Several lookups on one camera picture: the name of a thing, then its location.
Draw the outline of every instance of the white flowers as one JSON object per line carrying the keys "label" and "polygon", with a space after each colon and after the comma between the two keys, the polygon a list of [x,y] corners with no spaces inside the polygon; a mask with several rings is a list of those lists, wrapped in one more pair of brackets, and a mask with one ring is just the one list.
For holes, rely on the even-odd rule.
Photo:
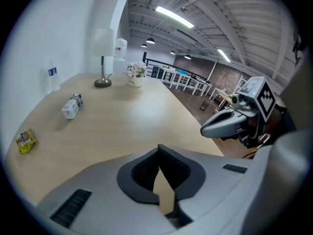
{"label": "white flowers", "polygon": [[123,74],[129,77],[145,77],[147,74],[147,66],[142,61],[129,63],[123,70]]}

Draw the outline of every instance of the floor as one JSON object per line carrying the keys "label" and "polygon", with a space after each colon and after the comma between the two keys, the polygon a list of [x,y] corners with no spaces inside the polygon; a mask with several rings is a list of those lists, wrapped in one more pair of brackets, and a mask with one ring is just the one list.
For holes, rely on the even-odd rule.
{"label": "floor", "polygon": [[[193,90],[191,89],[186,89],[183,91],[183,88],[179,86],[176,90],[174,86],[170,89],[169,85],[164,85],[187,108],[187,110],[201,125],[203,125],[216,112],[215,109],[218,107],[219,103],[210,102],[209,94],[207,96],[203,95],[201,97],[200,91],[196,91],[195,94],[192,95]],[[205,111],[200,110],[200,106],[202,105],[203,101],[209,103],[209,106]],[[242,158],[256,150],[256,148],[245,148],[238,140],[228,139],[222,141],[221,139],[213,139],[213,141],[224,154],[224,156],[229,158]]]}

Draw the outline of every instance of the flower vase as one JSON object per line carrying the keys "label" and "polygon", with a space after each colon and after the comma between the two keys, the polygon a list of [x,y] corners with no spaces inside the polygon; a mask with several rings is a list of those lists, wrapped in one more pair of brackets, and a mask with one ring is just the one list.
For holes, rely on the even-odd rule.
{"label": "flower vase", "polygon": [[127,84],[134,87],[141,87],[142,77],[128,77]]}

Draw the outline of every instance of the small box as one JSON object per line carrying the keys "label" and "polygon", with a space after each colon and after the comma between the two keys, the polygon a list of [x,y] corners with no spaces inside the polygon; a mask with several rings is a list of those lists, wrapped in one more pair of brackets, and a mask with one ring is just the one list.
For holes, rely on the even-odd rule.
{"label": "small box", "polygon": [[62,108],[62,112],[67,119],[74,119],[79,108],[82,106],[83,100],[80,94],[74,94],[66,105]]}

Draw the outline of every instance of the white lampshade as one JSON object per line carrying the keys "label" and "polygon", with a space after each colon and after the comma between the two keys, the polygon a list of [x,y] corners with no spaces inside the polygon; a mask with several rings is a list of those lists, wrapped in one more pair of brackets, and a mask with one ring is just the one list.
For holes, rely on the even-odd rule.
{"label": "white lampshade", "polygon": [[97,29],[93,39],[92,54],[95,56],[114,56],[115,34],[112,29]]}

